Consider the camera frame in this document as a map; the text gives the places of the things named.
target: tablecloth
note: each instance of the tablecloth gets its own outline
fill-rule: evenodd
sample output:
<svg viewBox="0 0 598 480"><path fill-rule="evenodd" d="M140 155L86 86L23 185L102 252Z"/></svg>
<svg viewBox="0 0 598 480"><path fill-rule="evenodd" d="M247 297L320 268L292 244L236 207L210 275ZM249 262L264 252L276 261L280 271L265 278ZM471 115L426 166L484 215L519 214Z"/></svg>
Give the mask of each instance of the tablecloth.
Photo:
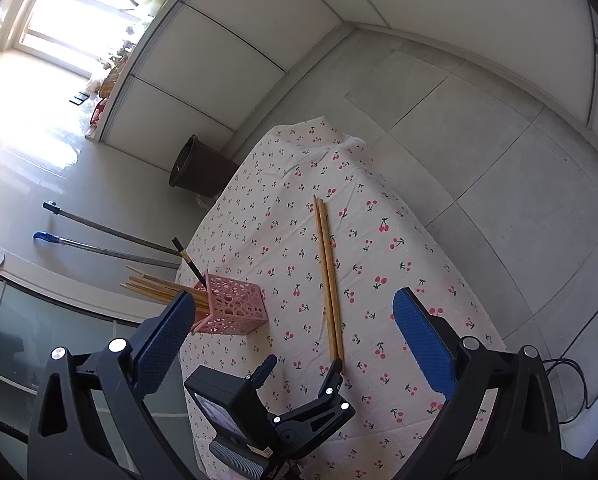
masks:
<svg viewBox="0 0 598 480"><path fill-rule="evenodd" d="M183 377L198 365L245 376L273 353L279 362L259 390L266 408L283 413L316 398L330 358L313 194L329 211L345 347L341 394L357 413L307 457L302 474L392 478L444 403L392 319L394 293L410 286L460 336L505 346L458 270L373 168L365 142L327 118L270 130L190 242L200 268L261 287L269 322L248 336L189 335L180 352ZM185 266L177 279L195 282ZM209 477L240 478L208 452L215 431L187 399ZM487 396L463 455L475 451L491 406Z"/></svg>

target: brown trash bin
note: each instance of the brown trash bin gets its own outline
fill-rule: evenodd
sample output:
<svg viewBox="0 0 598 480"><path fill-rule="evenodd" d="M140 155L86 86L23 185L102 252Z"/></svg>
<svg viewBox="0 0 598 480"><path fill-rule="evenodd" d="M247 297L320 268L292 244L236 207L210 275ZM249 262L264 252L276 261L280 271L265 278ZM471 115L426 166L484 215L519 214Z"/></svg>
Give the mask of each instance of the brown trash bin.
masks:
<svg viewBox="0 0 598 480"><path fill-rule="evenodd" d="M170 172L170 186L213 197L228 185L237 168L237 164L193 135L179 153Z"/></svg>

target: white tablecloth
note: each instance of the white tablecloth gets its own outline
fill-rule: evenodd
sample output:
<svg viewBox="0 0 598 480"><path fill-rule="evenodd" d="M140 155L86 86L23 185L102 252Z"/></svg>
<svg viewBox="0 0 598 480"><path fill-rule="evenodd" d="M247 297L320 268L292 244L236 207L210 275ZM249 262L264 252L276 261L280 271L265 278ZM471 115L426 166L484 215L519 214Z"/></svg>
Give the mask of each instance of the white tablecloth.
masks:
<svg viewBox="0 0 598 480"><path fill-rule="evenodd" d="M326 202L345 346L341 394L357 414L307 458L306 479L392 478L443 405L391 319L399 288L410 286L460 336L505 349L476 296L364 148L326 118L273 128L188 247L201 269L259 284L269 322L246 337L189 335L180 353L184 378L198 365L245 376L274 353L279 363L259 397L271 412L286 412L316 398L330 364L313 194ZM195 282L186 266L178 279ZM491 406L487 397L462 454L475 451ZM188 412L208 475L240 478L208 452L215 431L189 397Z"/></svg>

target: metal bolt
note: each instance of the metal bolt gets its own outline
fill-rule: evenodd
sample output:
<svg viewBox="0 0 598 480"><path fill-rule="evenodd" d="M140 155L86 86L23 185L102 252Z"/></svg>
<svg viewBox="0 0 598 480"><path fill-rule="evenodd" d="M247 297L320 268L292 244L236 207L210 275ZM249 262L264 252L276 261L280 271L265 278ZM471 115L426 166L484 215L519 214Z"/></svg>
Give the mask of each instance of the metal bolt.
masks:
<svg viewBox="0 0 598 480"><path fill-rule="evenodd" d="M57 348L55 348L54 350L52 350L52 353L50 354L50 357L52 357L52 359L54 359L55 361L58 361L64 355L65 355L65 348L63 346L58 346Z"/></svg>
<svg viewBox="0 0 598 480"><path fill-rule="evenodd" d="M537 351L537 349L534 346L526 345L526 346L524 346L524 354L526 354L527 357L534 359L535 357L537 357L539 355L539 352Z"/></svg>
<svg viewBox="0 0 598 480"><path fill-rule="evenodd" d="M468 350L476 350L477 348L479 348L479 344L479 340L472 336L464 338L463 341L464 348Z"/></svg>
<svg viewBox="0 0 598 480"><path fill-rule="evenodd" d="M125 339L123 338L112 339L108 345L108 349L111 352L121 352L125 348L125 345Z"/></svg>

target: tiled floor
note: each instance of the tiled floor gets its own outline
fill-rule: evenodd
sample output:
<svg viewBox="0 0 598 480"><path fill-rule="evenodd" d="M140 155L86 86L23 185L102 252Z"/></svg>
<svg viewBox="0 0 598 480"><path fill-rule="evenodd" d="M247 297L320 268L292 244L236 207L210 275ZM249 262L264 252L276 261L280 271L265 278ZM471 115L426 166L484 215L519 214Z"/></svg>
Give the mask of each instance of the tiled floor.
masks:
<svg viewBox="0 0 598 480"><path fill-rule="evenodd" d="M205 212L169 174L84 138L94 102L68 99L86 80L16 51L0 55L0 246L52 272L125 293L122 260L33 241L37 230L126 253L175 258L111 237L42 208L46 200L115 229L169 246L187 244ZM173 278L175 271L144 266Z"/></svg>
<svg viewBox="0 0 598 480"><path fill-rule="evenodd" d="M446 52L355 31L270 113L327 115L367 142L377 168L426 224L512 351L559 357L598 307L598 153L511 83ZM598 393L598 317L567 356ZM551 376L560 417L582 388Z"/></svg>

